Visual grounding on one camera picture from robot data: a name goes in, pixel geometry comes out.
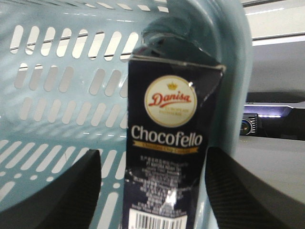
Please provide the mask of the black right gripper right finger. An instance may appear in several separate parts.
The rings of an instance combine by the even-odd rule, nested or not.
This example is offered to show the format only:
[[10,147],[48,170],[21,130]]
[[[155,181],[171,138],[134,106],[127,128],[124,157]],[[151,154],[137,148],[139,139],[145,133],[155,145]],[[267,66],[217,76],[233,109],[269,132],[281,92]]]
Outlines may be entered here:
[[222,149],[206,155],[206,190],[221,229],[303,229],[305,205],[251,174]]

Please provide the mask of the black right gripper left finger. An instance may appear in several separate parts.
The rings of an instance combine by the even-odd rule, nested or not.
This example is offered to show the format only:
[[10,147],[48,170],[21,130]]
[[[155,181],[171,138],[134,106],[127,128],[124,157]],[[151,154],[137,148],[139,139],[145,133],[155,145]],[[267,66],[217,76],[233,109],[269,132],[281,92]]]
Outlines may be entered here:
[[101,189],[101,158],[88,150],[47,186],[0,213],[2,229],[87,229]]

